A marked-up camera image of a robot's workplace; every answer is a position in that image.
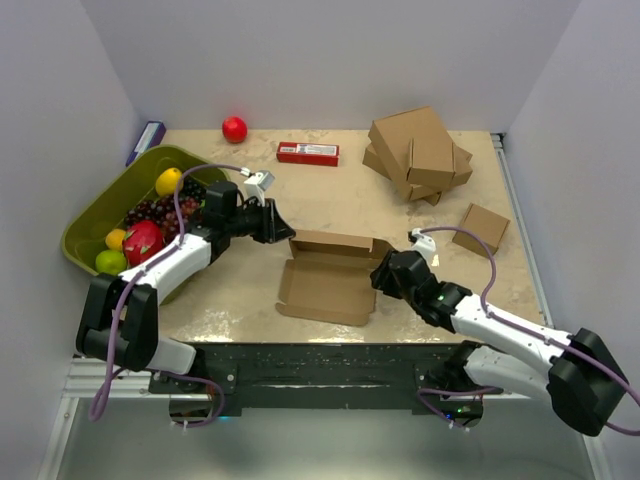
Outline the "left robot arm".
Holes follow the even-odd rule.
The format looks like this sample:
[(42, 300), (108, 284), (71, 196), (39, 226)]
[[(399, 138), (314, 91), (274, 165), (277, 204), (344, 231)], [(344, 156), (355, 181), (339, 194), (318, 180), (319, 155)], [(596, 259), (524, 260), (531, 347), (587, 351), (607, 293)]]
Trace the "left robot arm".
[(159, 333), (159, 306), (184, 281), (216, 261), (236, 237), (262, 244), (295, 237), (275, 200), (259, 185), (245, 202), (230, 181), (210, 184), (204, 206), (186, 233), (141, 265), (114, 276), (101, 273), (90, 283), (76, 335), (76, 350), (131, 371), (171, 372), (185, 392), (200, 390), (207, 368), (196, 348)]

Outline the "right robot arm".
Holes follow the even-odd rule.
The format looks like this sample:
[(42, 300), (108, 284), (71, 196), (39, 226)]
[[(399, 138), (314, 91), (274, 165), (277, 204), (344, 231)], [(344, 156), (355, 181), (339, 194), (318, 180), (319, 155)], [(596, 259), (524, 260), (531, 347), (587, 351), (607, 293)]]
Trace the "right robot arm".
[(406, 301), (427, 324), (482, 341), (467, 358), (446, 367), (452, 390), (466, 393), (481, 385), (531, 395), (540, 389), (574, 430), (595, 437), (611, 425), (629, 383), (596, 333), (570, 334), (493, 309), (471, 290), (437, 280), (416, 251), (388, 253), (371, 283)]

